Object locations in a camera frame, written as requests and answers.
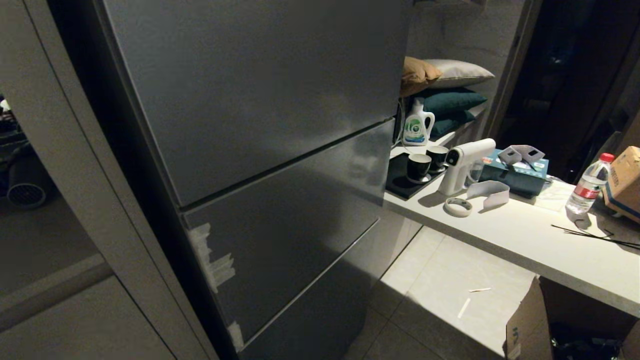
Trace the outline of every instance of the wire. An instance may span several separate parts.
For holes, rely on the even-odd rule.
[[[404,104],[403,104],[403,98],[402,97],[398,98],[398,106],[400,107],[400,119],[397,119],[397,121],[400,121],[400,131],[398,131],[398,136],[396,138],[396,141],[394,142],[393,146],[391,146],[391,147],[395,147],[399,142],[402,141],[402,135],[404,133],[404,126],[403,126],[403,122],[404,122]]]
[[[573,222],[573,224],[580,230],[580,231],[576,231],[576,230],[571,230],[571,229],[567,229],[565,227],[561,227],[558,225],[551,225],[552,227],[556,227],[558,229],[562,229],[564,230],[565,234],[570,234],[570,235],[579,235],[579,236],[585,236],[587,238],[594,238],[594,239],[598,239],[598,240],[604,240],[604,241],[608,241],[610,243],[615,243],[618,245],[622,245],[622,246],[626,246],[626,247],[630,247],[632,249],[637,249],[640,250],[640,244],[638,243],[630,243],[627,241],[619,241],[619,240],[613,240],[613,239],[607,239],[610,238],[611,236],[614,236],[615,234],[610,232],[607,229],[602,229],[605,233],[607,233],[607,235],[605,236],[595,236],[594,234],[588,233],[587,231],[581,229],[580,227],[578,227],[578,225],[576,224],[576,222],[578,221],[585,221],[584,219],[577,219],[576,221]]]

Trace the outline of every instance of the black cup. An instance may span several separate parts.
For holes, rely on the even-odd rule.
[[[429,173],[437,174],[444,171],[444,159],[449,150],[444,146],[431,146],[427,148],[427,155],[431,158]]]
[[[411,154],[406,164],[406,176],[409,180],[416,183],[426,183],[429,177],[429,166],[431,165],[431,157],[423,154]]]

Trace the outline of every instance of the pillow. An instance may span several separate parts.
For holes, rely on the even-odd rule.
[[[400,97],[407,97],[426,89],[441,75],[442,72],[428,62],[405,56]]]
[[[465,88],[453,88],[443,90],[426,89],[416,97],[423,97],[423,110],[430,111],[436,118],[439,115],[455,111],[469,110],[486,101],[486,97]]]
[[[438,70],[442,71],[442,75],[430,86],[434,89],[469,86],[480,84],[495,78],[489,70],[464,61],[443,59],[425,61],[428,61],[433,66],[437,67]]]
[[[467,110],[450,113],[448,115],[445,115],[441,119],[436,118],[436,122],[431,128],[431,135],[429,136],[429,140],[436,140],[441,136],[454,131],[467,122],[472,122],[475,119],[476,117]]]

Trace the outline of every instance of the red bottle cap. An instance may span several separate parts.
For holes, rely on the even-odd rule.
[[[613,156],[613,154],[609,154],[608,152],[603,152],[600,155],[600,160],[606,162],[606,163],[610,163],[613,161],[613,159],[615,159],[616,157]]]

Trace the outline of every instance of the black tray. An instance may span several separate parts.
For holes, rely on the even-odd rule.
[[[403,153],[389,160],[389,171],[387,173],[387,184],[385,189],[388,192],[405,200],[411,199],[417,192],[422,190],[433,180],[440,177],[445,172],[431,175],[431,180],[424,184],[416,184],[406,178],[406,164],[409,161],[409,154]]]

